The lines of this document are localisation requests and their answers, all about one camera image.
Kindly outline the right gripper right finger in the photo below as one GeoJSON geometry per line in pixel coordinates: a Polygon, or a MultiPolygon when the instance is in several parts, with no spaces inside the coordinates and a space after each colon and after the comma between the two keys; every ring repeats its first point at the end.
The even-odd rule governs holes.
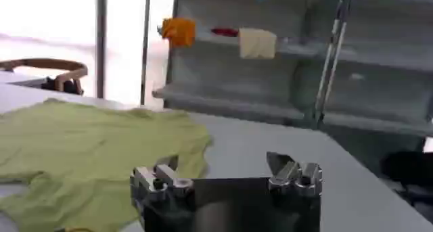
{"type": "Polygon", "coordinates": [[[270,191],[302,197],[322,194],[322,169],[314,162],[297,162],[289,155],[267,152],[267,164],[272,172],[268,180],[270,191]]]}

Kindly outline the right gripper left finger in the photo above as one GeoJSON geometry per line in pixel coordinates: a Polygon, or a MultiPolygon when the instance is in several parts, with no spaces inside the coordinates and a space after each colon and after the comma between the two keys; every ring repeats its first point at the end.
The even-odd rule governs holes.
{"type": "Polygon", "coordinates": [[[176,169],[179,157],[159,159],[151,168],[140,166],[130,175],[131,198],[134,200],[163,200],[167,193],[184,198],[193,191],[193,180],[181,178],[176,169]]]}

